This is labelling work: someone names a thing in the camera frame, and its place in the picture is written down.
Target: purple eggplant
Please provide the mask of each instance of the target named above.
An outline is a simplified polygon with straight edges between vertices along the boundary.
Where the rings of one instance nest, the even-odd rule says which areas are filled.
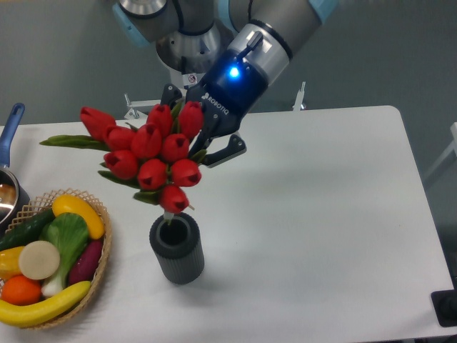
[[[87,244],[86,249],[69,272],[69,285],[80,281],[91,281],[94,278],[102,249],[103,243],[100,241],[92,241]]]

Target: ribbed vase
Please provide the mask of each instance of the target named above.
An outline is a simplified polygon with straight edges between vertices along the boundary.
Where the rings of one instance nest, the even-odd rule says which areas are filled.
[[[149,241],[162,272],[171,282],[187,284],[203,271],[199,226],[188,214],[175,214],[170,225],[160,216],[152,224]]]

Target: tulip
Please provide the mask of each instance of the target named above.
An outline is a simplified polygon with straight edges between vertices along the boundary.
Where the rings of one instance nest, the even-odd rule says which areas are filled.
[[[188,101],[178,116],[181,133],[187,138],[193,139],[199,134],[204,123],[203,112],[200,103],[197,101]]]
[[[171,180],[179,187],[192,187],[201,179],[199,166],[190,159],[180,159],[171,166]]]
[[[164,140],[161,156],[168,163],[185,159],[189,154],[189,140],[183,134],[171,134]]]
[[[165,211],[174,214],[182,212],[189,205],[186,194],[174,184],[167,184],[164,187],[159,203]]]
[[[148,191],[158,189],[167,180],[166,164],[160,159],[150,159],[140,167],[136,178],[141,189]]]
[[[162,136],[155,124],[144,124],[135,133],[130,149],[139,159],[151,159],[157,156],[162,147]]]
[[[173,126],[173,117],[168,105],[159,105],[153,107],[148,114],[147,124],[155,124],[159,128],[162,139],[170,134],[171,127]]]
[[[138,172],[138,160],[130,150],[109,152],[104,156],[104,160],[108,169],[120,179],[131,179]]]
[[[130,149],[135,132],[127,127],[110,125],[105,129],[104,141],[111,151]]]
[[[89,134],[97,141],[104,141],[103,133],[105,129],[109,125],[116,125],[116,120],[112,116],[91,107],[83,107],[79,117]]]

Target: blue pan handle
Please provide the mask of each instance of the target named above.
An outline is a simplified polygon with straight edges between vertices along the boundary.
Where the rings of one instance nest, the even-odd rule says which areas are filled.
[[[21,121],[26,107],[24,104],[18,103],[13,106],[11,113],[6,121],[6,125],[0,136],[0,167],[9,166],[9,151],[11,142],[13,141],[16,129]]]

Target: orange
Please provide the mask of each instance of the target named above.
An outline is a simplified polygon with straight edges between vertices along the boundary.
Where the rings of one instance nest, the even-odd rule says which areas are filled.
[[[38,281],[30,280],[24,275],[10,278],[1,290],[1,299],[13,305],[31,305],[39,302],[41,285]]]

